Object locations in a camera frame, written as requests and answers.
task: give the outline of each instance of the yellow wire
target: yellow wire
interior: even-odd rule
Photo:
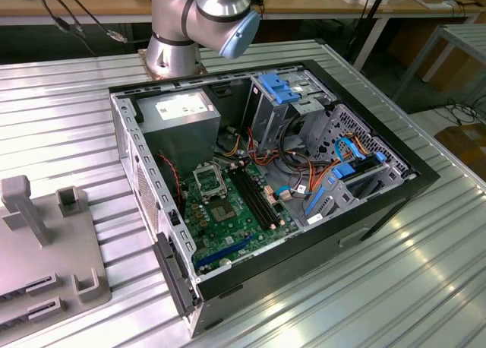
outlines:
[[[238,137],[236,137],[236,144],[235,146],[233,147],[233,149],[231,149],[231,151],[229,153],[225,153],[223,154],[223,156],[225,157],[230,157],[232,156],[233,154],[236,153],[236,151],[238,150],[238,145],[240,144],[240,135],[238,134]]]

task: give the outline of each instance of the motherboard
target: motherboard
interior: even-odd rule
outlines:
[[[192,260],[197,274],[232,263],[298,231],[257,166],[219,170],[212,163],[204,168],[204,174],[196,171],[184,182],[185,224],[196,244]],[[219,191],[207,199],[211,188],[226,193]]]

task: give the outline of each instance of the chipset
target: chipset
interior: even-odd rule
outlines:
[[[218,223],[236,216],[236,213],[229,201],[224,199],[211,201],[209,204],[209,209],[214,219]]]

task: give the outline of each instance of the green motherboard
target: green motherboard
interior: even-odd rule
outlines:
[[[205,274],[228,264],[298,230],[279,201],[270,206],[264,191],[267,183],[254,164],[247,165],[244,172],[253,183],[251,187],[255,193],[260,193],[262,198],[259,199],[264,199],[267,203],[264,206],[269,207],[278,218],[279,222],[272,223],[270,227],[261,226],[262,216],[260,214],[255,216],[251,212],[251,208],[245,202],[245,196],[240,194],[240,191],[244,191],[241,184],[235,186],[229,175],[230,172],[231,170],[227,169],[221,172],[227,190],[226,196],[224,198],[216,196],[207,203],[202,201],[195,177],[187,178],[184,182],[187,196],[185,223],[196,243],[192,261],[198,274]],[[211,179],[208,174],[205,174],[204,180],[200,179],[200,182],[203,191],[209,191],[208,187],[219,186],[216,177],[213,176]],[[255,213],[260,213],[259,209],[253,208],[253,210]]]

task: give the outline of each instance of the blue plastic clip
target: blue plastic clip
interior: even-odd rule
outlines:
[[[339,164],[333,168],[333,173],[338,179],[352,175],[355,172],[355,169],[352,168],[348,163]]]
[[[275,73],[261,74],[258,79],[268,92],[275,96],[275,100],[279,104],[293,103],[301,99],[301,95],[292,92],[287,83]]]
[[[383,153],[381,152],[377,152],[377,160],[380,162],[380,163],[383,163],[385,160],[387,160],[387,156],[385,156]]]
[[[307,206],[307,209],[305,209],[305,215],[308,215],[311,213],[312,209],[314,209],[314,206],[316,206],[316,203],[319,201],[320,197],[322,194],[326,191],[324,187],[321,187],[319,191],[317,192],[316,196],[312,199],[311,203],[309,206]]]

